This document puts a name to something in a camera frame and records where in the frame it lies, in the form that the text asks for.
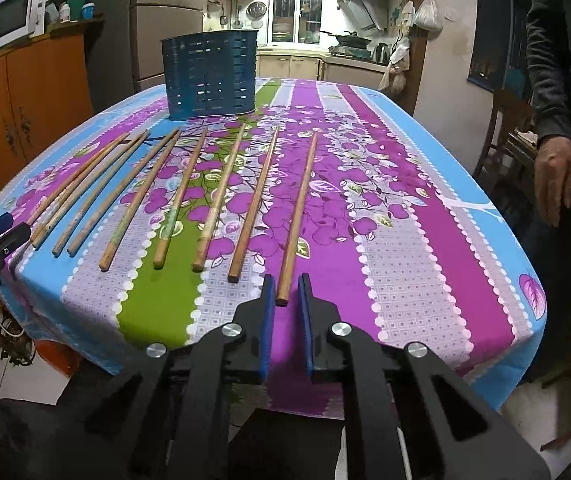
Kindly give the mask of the blue perforated utensil holder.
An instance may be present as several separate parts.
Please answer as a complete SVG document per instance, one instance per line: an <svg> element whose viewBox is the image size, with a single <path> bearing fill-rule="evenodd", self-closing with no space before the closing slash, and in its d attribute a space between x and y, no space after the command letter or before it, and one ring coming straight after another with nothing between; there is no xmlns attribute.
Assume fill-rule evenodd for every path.
<svg viewBox="0 0 571 480"><path fill-rule="evenodd" d="M255 110L255 30L217 30L162 41L170 118L248 114Z"/></svg>

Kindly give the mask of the kitchen window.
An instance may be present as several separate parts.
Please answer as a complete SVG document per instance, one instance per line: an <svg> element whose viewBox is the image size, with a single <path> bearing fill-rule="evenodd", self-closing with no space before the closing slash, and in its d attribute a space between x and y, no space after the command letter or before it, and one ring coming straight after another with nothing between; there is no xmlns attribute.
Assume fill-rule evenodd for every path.
<svg viewBox="0 0 571 480"><path fill-rule="evenodd" d="M270 0L269 40L319 44L323 0Z"/></svg>

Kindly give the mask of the orange wooden cabinet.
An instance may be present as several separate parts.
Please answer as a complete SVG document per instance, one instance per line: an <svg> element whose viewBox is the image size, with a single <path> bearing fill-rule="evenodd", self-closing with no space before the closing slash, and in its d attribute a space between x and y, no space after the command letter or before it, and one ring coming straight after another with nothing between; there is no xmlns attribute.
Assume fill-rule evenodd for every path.
<svg viewBox="0 0 571 480"><path fill-rule="evenodd" d="M94 114L87 58L103 18L51 27L0 49L0 191Z"/></svg>

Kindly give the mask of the floral striped tablecloth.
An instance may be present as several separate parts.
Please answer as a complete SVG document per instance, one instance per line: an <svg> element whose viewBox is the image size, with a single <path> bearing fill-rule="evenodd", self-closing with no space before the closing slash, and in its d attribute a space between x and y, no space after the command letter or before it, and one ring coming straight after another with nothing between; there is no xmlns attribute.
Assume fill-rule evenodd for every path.
<svg viewBox="0 0 571 480"><path fill-rule="evenodd" d="M197 242L229 152L246 133L226 188L202 272ZM246 211L275 128L279 136L238 283L227 280ZM110 270L98 263L163 148L92 230L77 254L54 245L98 183L38 249L25 248L4 273L0 296L34 339L66 344L116 373L139 348L197 341L234 316L277 275L287 245L311 137L313 171L295 260L314 293L373 339L420 341L470 382L493 408L531 364L546 323L533 266L491 200L455 157L383 94L348 84L258 79L256 110L243 118L171 122L163 87L111 106L47 148L0 192L0 214L40 226L49 196L119 136L149 135L118 170L69 240L116 183L175 128L170 156L144 197ZM160 231L202 131L208 130L180 206L161 270Z"/></svg>

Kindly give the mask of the steel electric kettle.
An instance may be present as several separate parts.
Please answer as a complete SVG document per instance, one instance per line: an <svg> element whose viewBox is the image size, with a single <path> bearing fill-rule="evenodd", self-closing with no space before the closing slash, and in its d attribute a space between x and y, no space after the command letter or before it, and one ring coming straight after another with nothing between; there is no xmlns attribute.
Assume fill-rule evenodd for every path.
<svg viewBox="0 0 571 480"><path fill-rule="evenodd" d="M391 50L389 50L389 45L385 42L378 42L372 51L372 61L379 65L389 64L390 56Z"/></svg>

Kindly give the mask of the black wok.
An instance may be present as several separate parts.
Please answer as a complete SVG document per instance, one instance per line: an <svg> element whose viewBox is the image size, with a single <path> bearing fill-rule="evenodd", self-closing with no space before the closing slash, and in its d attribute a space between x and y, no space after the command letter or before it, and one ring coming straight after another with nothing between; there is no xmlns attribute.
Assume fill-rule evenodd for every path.
<svg viewBox="0 0 571 480"><path fill-rule="evenodd" d="M356 32L348 32L344 35L335 34L334 32L327 32L326 30L321 31L322 34L326 34L337 41L337 44L342 47L354 48L354 49L366 49L371 40L368 38L359 37Z"/></svg>

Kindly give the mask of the wooden dining chair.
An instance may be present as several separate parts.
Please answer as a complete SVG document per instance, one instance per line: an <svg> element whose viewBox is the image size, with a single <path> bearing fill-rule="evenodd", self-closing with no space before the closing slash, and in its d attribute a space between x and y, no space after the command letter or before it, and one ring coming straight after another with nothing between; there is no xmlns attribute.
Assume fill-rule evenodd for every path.
<svg viewBox="0 0 571 480"><path fill-rule="evenodd" d="M491 197L497 188L514 185L529 198L533 197L535 148L528 148L519 133L531 130L532 107L509 90L493 94L491 118L481 155L472 172L473 179Z"/></svg>

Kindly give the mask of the brown tall refrigerator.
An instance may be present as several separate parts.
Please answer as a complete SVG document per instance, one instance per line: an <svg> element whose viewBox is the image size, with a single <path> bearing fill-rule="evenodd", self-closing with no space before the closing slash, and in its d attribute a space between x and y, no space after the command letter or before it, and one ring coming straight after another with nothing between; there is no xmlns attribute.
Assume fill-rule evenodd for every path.
<svg viewBox="0 0 571 480"><path fill-rule="evenodd" d="M94 109L163 84L162 41L200 32L205 0L90 0L103 17L87 61Z"/></svg>

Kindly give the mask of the steel range hood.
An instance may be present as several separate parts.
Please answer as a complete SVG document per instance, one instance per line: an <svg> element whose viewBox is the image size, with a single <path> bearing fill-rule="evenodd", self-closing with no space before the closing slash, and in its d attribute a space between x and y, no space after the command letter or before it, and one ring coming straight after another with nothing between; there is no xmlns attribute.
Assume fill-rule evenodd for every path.
<svg viewBox="0 0 571 480"><path fill-rule="evenodd" d="M337 0L337 6L362 32L383 32L389 26L389 0Z"/></svg>

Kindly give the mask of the white hanging plastic bag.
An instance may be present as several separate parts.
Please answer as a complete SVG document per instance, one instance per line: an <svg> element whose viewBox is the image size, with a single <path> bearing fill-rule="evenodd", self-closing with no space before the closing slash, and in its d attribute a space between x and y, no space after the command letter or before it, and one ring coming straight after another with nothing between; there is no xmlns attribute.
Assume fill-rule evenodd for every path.
<svg viewBox="0 0 571 480"><path fill-rule="evenodd" d="M440 32L443 29L443 19L438 12L435 0L423 0L415 11L413 24L428 32Z"/></svg>

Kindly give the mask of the dark room window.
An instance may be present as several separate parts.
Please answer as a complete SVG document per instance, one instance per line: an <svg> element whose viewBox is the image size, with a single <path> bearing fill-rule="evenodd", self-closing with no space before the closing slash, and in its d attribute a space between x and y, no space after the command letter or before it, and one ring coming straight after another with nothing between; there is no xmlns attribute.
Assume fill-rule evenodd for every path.
<svg viewBox="0 0 571 480"><path fill-rule="evenodd" d="M526 14L531 0L477 0L468 81L495 92L509 90L525 100Z"/></svg>

